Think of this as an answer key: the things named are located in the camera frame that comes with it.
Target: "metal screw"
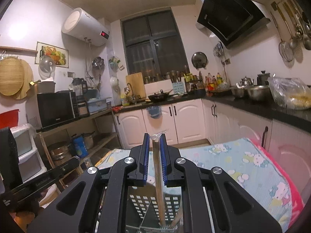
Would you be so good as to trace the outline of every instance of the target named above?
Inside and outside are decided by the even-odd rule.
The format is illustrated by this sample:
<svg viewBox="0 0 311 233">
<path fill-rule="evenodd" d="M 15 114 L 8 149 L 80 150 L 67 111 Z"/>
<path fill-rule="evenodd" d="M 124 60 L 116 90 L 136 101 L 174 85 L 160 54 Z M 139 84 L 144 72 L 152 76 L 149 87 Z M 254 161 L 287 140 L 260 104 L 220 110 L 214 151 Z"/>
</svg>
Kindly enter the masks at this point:
<svg viewBox="0 0 311 233">
<path fill-rule="evenodd" d="M 124 162 L 125 162 L 126 164 L 131 164 L 131 163 L 134 162 L 134 159 L 133 159 L 132 157 L 127 157 L 127 158 L 124 159 Z"/>
<path fill-rule="evenodd" d="M 184 158 L 178 158 L 178 159 L 176 159 L 176 162 L 178 163 L 178 164 L 184 164 L 185 162 L 186 162 L 186 160 L 184 159 Z"/>
<path fill-rule="evenodd" d="M 89 174 L 94 174 L 94 173 L 97 172 L 97 168 L 94 167 L 94 166 L 92 166 L 92 167 L 90 167 L 90 168 L 87 170 L 87 172 L 88 172 Z"/>
<path fill-rule="evenodd" d="M 213 173 L 215 174 L 221 174 L 222 173 L 222 169 L 220 167 L 214 167 L 213 168 Z"/>
</svg>

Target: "white cabinet door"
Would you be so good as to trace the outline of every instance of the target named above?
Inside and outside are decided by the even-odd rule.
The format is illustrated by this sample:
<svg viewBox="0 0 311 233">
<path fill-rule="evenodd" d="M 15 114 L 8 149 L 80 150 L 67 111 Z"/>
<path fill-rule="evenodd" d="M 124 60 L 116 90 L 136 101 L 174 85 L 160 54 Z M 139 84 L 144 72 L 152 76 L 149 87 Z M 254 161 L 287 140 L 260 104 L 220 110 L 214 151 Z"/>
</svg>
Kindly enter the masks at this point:
<svg viewBox="0 0 311 233">
<path fill-rule="evenodd" d="M 272 120 L 245 112 L 243 110 L 233 109 L 235 118 L 235 127 L 237 138 L 247 137 L 261 145 L 263 132 L 268 127 L 268 132 L 265 133 L 264 148 L 269 150 Z"/>
<path fill-rule="evenodd" d="M 117 114 L 116 119 L 124 149 L 131 149 L 143 143 L 147 131 L 142 110 Z"/>
<path fill-rule="evenodd" d="M 205 121 L 205 137 L 211 144 L 216 143 L 216 118 L 214 117 L 215 103 L 206 99 L 202 99 L 204 121 Z"/>
<path fill-rule="evenodd" d="M 311 194 L 311 136 L 273 120 L 269 153 L 296 185 L 304 202 Z"/>
<path fill-rule="evenodd" d="M 221 103 L 214 104 L 216 120 L 216 138 L 214 143 L 225 143 L 235 140 L 233 107 Z"/>
<path fill-rule="evenodd" d="M 144 115 L 145 125 L 147 133 L 153 135 L 160 131 L 166 130 L 165 134 L 167 144 L 178 144 L 177 133 L 175 128 L 175 121 L 173 117 L 172 105 L 161 106 L 162 115 L 159 119 L 153 119 L 149 116 L 148 111 L 144 109 L 142 114 Z"/>
<path fill-rule="evenodd" d="M 178 143 L 205 139 L 202 100 L 173 104 Z"/>
</svg>

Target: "black countertop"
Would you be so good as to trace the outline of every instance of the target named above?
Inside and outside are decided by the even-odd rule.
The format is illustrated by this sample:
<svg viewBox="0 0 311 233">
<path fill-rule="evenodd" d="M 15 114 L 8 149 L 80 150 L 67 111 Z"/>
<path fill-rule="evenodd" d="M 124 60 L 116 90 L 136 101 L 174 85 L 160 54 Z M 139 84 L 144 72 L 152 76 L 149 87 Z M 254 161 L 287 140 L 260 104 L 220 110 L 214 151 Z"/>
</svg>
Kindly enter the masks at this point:
<svg viewBox="0 0 311 233">
<path fill-rule="evenodd" d="M 222 97 L 214 97 L 214 96 L 196 96 L 196 95 L 187 95 L 183 97 L 171 97 L 167 101 L 160 103 L 143 103 L 141 105 L 133 105 L 130 107 L 126 107 L 120 110 L 118 113 L 145 109 L 151 106 L 161 106 L 167 104 L 173 104 L 188 100 L 194 99 L 206 99 L 217 103 L 223 103 L 234 108 L 241 109 L 255 115 L 259 115 L 261 117 L 265 117 L 268 119 L 276 119 L 283 123 L 287 123 L 289 125 L 295 126 L 299 129 L 302 129 L 306 132 L 311 133 L 311 109 L 308 110 L 292 110 L 285 109 L 278 106 L 273 100 L 260 103 L 254 102 L 250 99 L 235 99 L 234 96 L 222 96 Z"/>
</svg>

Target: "blue blanket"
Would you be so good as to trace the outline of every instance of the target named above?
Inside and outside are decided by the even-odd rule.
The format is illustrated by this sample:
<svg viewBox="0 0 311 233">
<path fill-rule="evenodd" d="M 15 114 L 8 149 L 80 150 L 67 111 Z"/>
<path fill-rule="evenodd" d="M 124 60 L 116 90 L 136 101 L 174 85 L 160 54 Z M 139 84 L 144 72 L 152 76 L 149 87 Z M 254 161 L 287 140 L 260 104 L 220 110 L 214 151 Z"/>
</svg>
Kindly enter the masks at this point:
<svg viewBox="0 0 311 233">
<path fill-rule="evenodd" d="M 98 167 L 110 167 L 116 161 L 129 156 L 129 153 L 129 150 L 114 149 L 100 161 Z M 267 157 L 267 153 L 249 139 L 241 138 L 224 144 L 180 149 L 180 154 L 198 167 L 211 169 L 219 166 L 224 169 L 280 223 L 283 232 L 289 228 L 296 207 L 293 206 L 290 188 L 293 184 L 280 172 L 279 166 Z M 149 153 L 147 181 L 155 185 L 152 152 Z M 180 188 L 164 187 L 164 191 L 167 194 L 181 195 Z"/>
</svg>

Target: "range hood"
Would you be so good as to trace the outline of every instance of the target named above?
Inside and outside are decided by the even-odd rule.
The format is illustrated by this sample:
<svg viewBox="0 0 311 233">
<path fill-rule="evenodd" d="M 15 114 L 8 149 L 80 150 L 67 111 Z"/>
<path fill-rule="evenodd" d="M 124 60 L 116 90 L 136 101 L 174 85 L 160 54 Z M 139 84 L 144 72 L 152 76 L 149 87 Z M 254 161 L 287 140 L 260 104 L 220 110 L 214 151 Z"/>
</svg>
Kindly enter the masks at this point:
<svg viewBox="0 0 311 233">
<path fill-rule="evenodd" d="M 197 22 L 230 49 L 270 19 L 250 0 L 204 0 Z"/>
</svg>

